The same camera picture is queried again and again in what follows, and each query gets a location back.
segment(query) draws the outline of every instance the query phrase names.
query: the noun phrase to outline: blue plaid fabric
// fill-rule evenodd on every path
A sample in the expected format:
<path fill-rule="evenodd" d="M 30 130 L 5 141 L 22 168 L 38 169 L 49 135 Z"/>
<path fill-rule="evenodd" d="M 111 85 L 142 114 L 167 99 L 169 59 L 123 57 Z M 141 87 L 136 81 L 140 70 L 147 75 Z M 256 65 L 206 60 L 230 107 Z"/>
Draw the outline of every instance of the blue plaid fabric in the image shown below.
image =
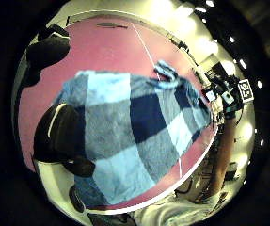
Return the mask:
<path fill-rule="evenodd" d="M 79 154 L 95 163 L 75 176 L 86 206 L 125 202 L 155 186 L 210 123 L 198 91 L 165 61 L 157 81 L 129 73 L 80 71 L 54 104 L 80 114 Z"/>

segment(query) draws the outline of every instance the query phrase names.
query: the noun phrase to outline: chair wheel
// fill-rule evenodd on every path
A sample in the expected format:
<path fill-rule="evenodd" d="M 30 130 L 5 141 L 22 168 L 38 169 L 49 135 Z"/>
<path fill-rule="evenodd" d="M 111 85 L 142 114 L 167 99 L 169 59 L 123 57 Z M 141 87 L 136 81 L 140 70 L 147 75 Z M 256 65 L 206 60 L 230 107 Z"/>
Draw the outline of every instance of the chair wheel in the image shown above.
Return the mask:
<path fill-rule="evenodd" d="M 85 207 L 84 207 L 84 205 L 82 204 L 81 200 L 78 197 L 77 189 L 76 189 L 75 185 L 73 185 L 70 188 L 69 197 L 70 197 L 70 200 L 71 200 L 71 204 L 75 208 L 75 210 L 77 210 L 79 213 L 83 213 L 85 211 Z"/>

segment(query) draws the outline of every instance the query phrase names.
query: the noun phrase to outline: black chair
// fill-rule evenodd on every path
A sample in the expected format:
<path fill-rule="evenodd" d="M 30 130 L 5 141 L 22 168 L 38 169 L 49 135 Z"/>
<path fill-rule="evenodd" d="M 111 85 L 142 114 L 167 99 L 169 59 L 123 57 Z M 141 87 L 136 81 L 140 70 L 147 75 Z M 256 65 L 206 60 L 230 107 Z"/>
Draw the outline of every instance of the black chair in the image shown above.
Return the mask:
<path fill-rule="evenodd" d="M 27 70 L 23 87 L 35 86 L 40 81 L 40 71 L 56 64 L 70 51 L 69 33 L 56 24 L 41 30 L 38 40 L 26 49 Z"/>

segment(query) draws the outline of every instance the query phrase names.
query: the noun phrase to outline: black office chair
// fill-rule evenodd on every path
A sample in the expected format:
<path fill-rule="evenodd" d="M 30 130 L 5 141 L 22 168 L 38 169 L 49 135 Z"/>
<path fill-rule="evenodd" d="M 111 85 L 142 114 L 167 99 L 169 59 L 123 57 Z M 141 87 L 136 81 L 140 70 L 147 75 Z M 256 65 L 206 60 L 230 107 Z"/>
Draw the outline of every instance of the black office chair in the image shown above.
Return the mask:
<path fill-rule="evenodd" d="M 33 158 L 46 163 L 60 163 L 76 176 L 92 176 L 95 165 L 75 150 L 78 119 L 78 113 L 69 105 L 50 107 L 36 129 Z M 75 210 L 84 212 L 75 186 L 70 188 L 69 196 Z"/>
<path fill-rule="evenodd" d="M 40 71 L 62 60 L 70 51 L 69 33 L 56 24 L 42 29 L 38 42 L 26 49 L 27 69 L 24 87 L 35 86 L 40 81 Z"/>

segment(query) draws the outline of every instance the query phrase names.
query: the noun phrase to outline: ceiling light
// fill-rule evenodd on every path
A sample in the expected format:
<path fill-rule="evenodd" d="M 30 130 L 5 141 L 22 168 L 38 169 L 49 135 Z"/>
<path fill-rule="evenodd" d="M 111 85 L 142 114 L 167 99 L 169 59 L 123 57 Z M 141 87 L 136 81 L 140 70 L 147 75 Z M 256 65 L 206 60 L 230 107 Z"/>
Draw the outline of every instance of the ceiling light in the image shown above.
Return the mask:
<path fill-rule="evenodd" d="M 206 1 L 206 4 L 207 4 L 209 7 L 213 7 L 213 6 L 214 6 L 214 2 L 211 1 L 211 0 L 207 0 L 207 1 Z"/>
<path fill-rule="evenodd" d="M 195 10 L 201 11 L 201 12 L 207 12 L 205 8 L 201 8 L 201 7 L 195 7 Z"/>
<path fill-rule="evenodd" d="M 230 36 L 229 40 L 230 40 L 231 43 L 235 42 L 235 39 L 232 36 Z"/>
<path fill-rule="evenodd" d="M 261 89 L 262 88 L 262 82 L 261 81 L 258 81 L 257 82 L 257 86 L 259 87 L 259 89 Z"/>
<path fill-rule="evenodd" d="M 246 63 L 242 60 L 242 59 L 240 59 L 240 64 L 242 65 L 242 67 L 244 68 L 244 69 L 246 69 L 247 68 L 247 65 L 246 65 Z"/>

